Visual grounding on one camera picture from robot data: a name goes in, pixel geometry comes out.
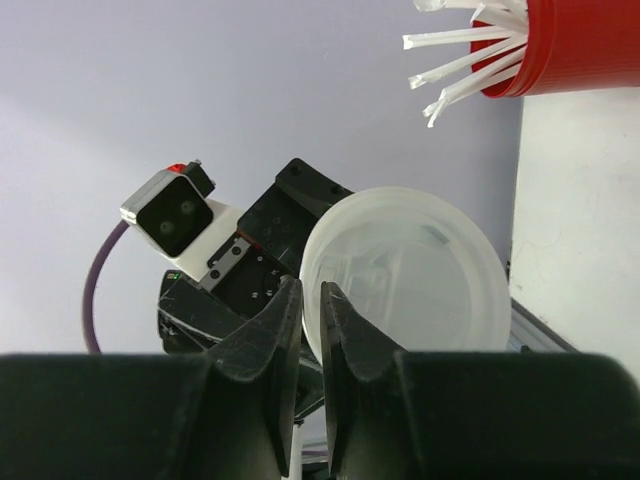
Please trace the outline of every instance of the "white plastic lid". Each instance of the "white plastic lid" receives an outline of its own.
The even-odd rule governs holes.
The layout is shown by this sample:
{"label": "white plastic lid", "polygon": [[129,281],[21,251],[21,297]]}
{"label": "white plastic lid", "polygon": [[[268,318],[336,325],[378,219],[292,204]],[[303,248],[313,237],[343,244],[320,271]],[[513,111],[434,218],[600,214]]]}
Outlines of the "white plastic lid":
{"label": "white plastic lid", "polygon": [[303,327],[322,362],[320,286],[336,282],[356,310],[419,351],[504,351],[511,300],[480,229],[427,193],[383,187],[333,206],[309,236],[300,272]]}

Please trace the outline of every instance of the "gray background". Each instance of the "gray background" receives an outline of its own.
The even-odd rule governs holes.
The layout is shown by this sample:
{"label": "gray background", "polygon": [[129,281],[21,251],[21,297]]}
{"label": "gray background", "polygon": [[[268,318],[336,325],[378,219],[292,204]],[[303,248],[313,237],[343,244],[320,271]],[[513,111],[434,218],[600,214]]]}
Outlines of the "gray background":
{"label": "gray background", "polygon": [[[476,96],[427,130],[442,85],[407,77],[467,46],[402,51],[468,18],[411,0],[0,1],[0,351],[82,351],[83,278],[120,203],[194,158],[243,208],[294,156],[355,190],[423,189],[506,259],[520,103]],[[160,350],[166,266],[125,235],[97,295],[104,350]]]}

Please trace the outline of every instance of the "red cup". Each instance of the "red cup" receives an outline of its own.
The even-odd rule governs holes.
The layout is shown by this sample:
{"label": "red cup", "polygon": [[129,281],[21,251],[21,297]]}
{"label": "red cup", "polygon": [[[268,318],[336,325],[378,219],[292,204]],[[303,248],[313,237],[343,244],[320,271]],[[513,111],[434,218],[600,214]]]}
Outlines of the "red cup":
{"label": "red cup", "polygon": [[[528,0],[529,39],[519,73],[485,95],[640,85],[640,0]],[[485,24],[476,22],[474,27]],[[500,40],[471,44],[475,52]],[[499,57],[472,66],[478,69]]]}

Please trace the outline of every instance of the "camera lens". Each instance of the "camera lens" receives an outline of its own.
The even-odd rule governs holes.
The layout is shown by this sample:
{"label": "camera lens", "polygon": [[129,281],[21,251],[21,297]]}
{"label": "camera lens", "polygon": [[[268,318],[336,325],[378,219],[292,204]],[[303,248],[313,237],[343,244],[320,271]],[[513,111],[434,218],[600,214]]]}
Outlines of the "camera lens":
{"label": "camera lens", "polygon": [[191,215],[195,209],[196,206],[190,200],[185,200],[182,202],[182,205],[180,205],[180,211],[185,215]]}
{"label": "camera lens", "polygon": [[160,233],[163,235],[171,235],[175,228],[176,226],[173,224],[173,222],[165,220],[160,224]]}

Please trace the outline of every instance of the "purple cable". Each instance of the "purple cable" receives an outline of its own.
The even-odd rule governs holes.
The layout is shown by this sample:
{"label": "purple cable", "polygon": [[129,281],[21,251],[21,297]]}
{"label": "purple cable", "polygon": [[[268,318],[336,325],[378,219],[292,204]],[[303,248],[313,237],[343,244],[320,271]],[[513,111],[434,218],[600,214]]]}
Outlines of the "purple cable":
{"label": "purple cable", "polygon": [[100,345],[96,338],[96,328],[93,322],[93,297],[96,293],[96,286],[98,285],[98,277],[100,277],[100,271],[107,261],[107,257],[113,250],[113,247],[118,243],[122,234],[127,230],[129,224],[124,220],[121,220],[116,228],[109,234],[107,239],[98,250],[96,258],[93,259],[87,279],[84,282],[84,291],[82,292],[82,335],[84,337],[84,344],[87,347],[89,353],[100,354]]}

